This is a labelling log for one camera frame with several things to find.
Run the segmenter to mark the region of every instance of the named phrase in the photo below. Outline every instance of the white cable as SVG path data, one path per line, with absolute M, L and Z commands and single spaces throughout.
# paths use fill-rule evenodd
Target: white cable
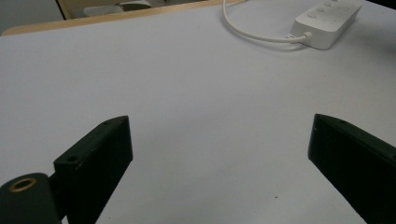
M 245 31 L 237 28 L 235 25 L 233 25 L 233 23 L 228 18 L 227 11 L 225 9 L 226 2 L 227 2 L 227 0 L 223 0 L 223 5 L 222 5 L 224 19 L 227 21 L 228 25 L 240 35 L 244 35 L 244 36 L 247 36 L 247 37 L 252 38 L 252 39 L 262 40 L 262 41 L 266 41 L 266 42 L 274 42 L 274 43 L 297 43 L 297 42 L 303 42 L 303 41 L 308 40 L 311 37 L 311 35 L 312 35 L 310 32 L 306 32 L 302 36 L 293 37 L 293 38 L 271 38 L 271 37 L 259 36 L 259 35 L 254 35 L 254 34 L 245 32 Z

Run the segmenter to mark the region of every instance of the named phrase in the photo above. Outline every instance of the white surface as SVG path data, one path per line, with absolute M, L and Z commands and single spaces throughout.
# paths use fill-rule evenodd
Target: white surface
M 290 36 L 309 32 L 311 38 L 300 41 L 315 49 L 328 49 L 355 20 L 361 0 L 325 0 L 308 9 L 294 21 Z
M 285 35 L 313 3 L 229 13 Z M 395 19 L 365 3 L 327 51 L 234 35 L 220 6 L 0 37 L 0 182 L 129 115 L 134 161 L 98 223 L 364 223 L 306 153 L 315 113 L 396 146 Z

